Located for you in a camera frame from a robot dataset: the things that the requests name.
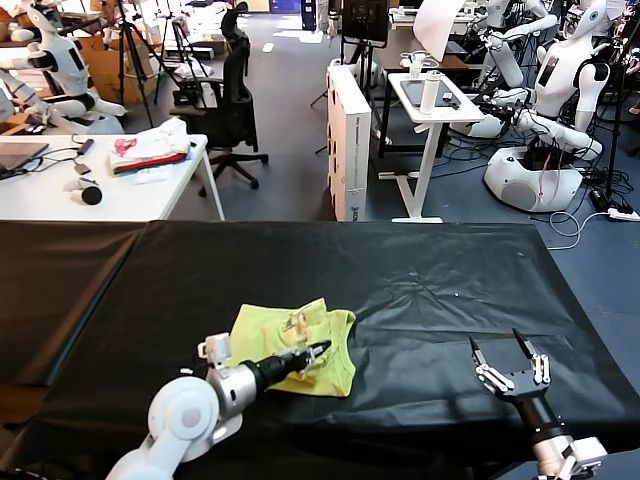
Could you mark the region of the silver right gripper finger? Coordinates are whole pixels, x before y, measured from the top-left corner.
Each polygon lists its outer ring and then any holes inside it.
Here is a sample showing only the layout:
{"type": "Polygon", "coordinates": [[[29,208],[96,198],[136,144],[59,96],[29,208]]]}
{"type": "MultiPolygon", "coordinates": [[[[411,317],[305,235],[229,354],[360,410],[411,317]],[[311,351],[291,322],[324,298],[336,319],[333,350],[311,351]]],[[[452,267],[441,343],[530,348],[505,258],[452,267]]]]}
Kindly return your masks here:
{"type": "Polygon", "coordinates": [[[534,383],[536,385],[549,385],[551,383],[549,357],[545,353],[540,353],[533,343],[519,330],[513,329],[513,333],[520,349],[530,362],[534,383]]]}
{"type": "Polygon", "coordinates": [[[484,387],[493,394],[503,394],[513,391],[515,389],[514,381],[507,378],[487,362],[481,348],[473,338],[469,338],[469,342],[472,359],[475,364],[475,374],[484,387]]]}

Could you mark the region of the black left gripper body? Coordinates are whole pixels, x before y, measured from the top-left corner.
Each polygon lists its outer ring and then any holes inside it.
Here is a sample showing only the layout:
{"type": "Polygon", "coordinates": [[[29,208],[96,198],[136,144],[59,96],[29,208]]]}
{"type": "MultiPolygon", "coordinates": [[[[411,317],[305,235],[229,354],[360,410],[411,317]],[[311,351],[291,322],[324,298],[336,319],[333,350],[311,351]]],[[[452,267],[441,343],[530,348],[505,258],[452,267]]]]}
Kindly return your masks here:
{"type": "Polygon", "coordinates": [[[254,364],[256,390],[262,394],[282,382],[290,373],[302,368],[302,357],[296,352],[272,355],[254,364]]]}

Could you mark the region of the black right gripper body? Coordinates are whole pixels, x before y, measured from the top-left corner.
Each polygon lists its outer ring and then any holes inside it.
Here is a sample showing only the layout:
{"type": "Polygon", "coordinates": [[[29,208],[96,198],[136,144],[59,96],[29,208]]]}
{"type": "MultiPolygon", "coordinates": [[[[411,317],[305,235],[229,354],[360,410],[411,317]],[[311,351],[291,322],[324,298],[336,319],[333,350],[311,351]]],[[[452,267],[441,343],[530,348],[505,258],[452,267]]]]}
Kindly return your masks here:
{"type": "Polygon", "coordinates": [[[525,432],[531,441],[543,441],[566,434],[566,427],[552,410],[546,399],[549,383],[536,383],[532,368],[502,374],[499,380],[513,384],[506,391],[497,390],[496,396],[517,410],[525,432]]]}

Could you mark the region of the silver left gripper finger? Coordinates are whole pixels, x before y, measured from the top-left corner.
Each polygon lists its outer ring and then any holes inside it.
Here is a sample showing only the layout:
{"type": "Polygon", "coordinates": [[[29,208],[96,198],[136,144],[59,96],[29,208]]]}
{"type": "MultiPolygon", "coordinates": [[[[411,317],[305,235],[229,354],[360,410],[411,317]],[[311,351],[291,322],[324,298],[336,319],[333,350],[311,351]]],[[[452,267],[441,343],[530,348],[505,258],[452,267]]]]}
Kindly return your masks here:
{"type": "Polygon", "coordinates": [[[302,359],[317,359],[331,347],[331,344],[330,340],[319,341],[308,346],[296,348],[294,355],[302,359]]]}
{"type": "Polygon", "coordinates": [[[296,351],[296,372],[306,374],[323,354],[323,349],[298,349],[296,351]]]}

